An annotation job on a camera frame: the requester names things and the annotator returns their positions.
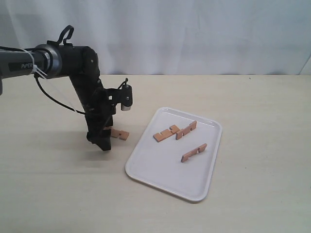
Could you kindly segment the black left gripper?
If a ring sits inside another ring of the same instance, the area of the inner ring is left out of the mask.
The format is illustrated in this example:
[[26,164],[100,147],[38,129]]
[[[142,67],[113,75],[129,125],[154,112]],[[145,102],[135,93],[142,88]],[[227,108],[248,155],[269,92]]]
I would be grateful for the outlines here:
[[109,99],[108,89],[98,87],[84,103],[85,119],[88,132],[86,138],[102,151],[111,150],[112,116],[116,113],[116,104]]

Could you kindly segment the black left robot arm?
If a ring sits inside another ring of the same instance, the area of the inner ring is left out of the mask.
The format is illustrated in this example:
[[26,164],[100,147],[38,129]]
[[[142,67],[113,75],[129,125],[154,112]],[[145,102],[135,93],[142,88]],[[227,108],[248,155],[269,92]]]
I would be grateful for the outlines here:
[[69,77],[82,105],[86,138],[103,151],[111,150],[111,127],[119,91],[104,88],[97,53],[88,46],[41,44],[31,49],[1,47],[0,79],[33,75],[44,80]]

